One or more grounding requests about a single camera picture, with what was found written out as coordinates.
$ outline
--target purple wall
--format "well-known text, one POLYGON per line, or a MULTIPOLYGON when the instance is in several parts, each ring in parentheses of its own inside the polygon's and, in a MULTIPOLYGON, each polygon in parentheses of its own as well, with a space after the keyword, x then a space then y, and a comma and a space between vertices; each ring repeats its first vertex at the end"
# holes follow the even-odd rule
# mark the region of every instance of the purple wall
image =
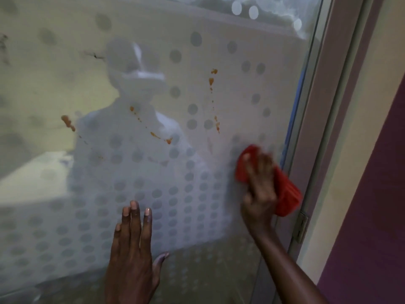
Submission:
POLYGON ((405 303, 405 76, 318 286, 331 303, 405 303))

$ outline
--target clear glass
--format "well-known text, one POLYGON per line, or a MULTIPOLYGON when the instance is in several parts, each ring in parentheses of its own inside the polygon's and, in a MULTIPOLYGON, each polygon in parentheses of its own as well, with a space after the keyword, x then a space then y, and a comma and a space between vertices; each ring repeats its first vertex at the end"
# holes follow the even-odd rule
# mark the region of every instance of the clear glass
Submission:
POLYGON ((100 303, 136 199, 172 253, 153 302, 249 302, 236 159, 282 161, 319 3, 0 0, 0 294, 100 303))

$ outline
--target hand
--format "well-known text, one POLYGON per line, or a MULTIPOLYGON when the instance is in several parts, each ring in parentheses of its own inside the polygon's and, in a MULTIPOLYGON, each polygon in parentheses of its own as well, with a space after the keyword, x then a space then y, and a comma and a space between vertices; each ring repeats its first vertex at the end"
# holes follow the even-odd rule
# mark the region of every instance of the hand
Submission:
POLYGON ((106 273, 106 304, 148 304, 160 281, 160 269, 169 253, 159 255, 152 264, 152 210, 147 208, 140 225, 139 204, 122 209, 117 224, 106 273))
POLYGON ((240 208, 242 218, 253 238, 268 234, 271 218, 277 206, 274 190, 274 165, 271 155, 258 154, 257 171, 250 162, 250 154, 243 157, 249 178, 249 191, 240 208))

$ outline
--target door hinge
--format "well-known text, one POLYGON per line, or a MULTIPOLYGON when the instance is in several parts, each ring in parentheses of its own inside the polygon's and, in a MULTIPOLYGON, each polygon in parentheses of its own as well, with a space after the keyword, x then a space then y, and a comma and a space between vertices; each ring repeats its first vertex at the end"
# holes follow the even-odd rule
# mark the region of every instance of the door hinge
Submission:
POLYGON ((295 223, 294 231, 292 237, 299 244, 302 244, 304 241, 306 229, 308 227, 309 217, 302 212, 298 214, 297 221, 295 223))

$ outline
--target door frame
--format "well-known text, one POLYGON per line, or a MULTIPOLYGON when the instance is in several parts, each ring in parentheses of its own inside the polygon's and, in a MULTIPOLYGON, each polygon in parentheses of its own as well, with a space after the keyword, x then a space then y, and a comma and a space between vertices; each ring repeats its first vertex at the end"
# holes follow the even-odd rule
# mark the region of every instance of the door frame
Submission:
MULTIPOLYGON (((383 0, 323 0, 321 4, 283 166, 304 199, 300 209, 272 221, 282 245, 295 261, 301 250, 301 243, 293 239, 297 217, 302 212, 308 222, 311 219, 382 3, 383 0), (362 11, 367 2, 371 6, 362 11), (366 16, 366 22, 338 102, 335 95, 342 83, 360 15, 366 16)), ((269 299, 281 303, 261 258, 251 304, 269 303, 269 299)))

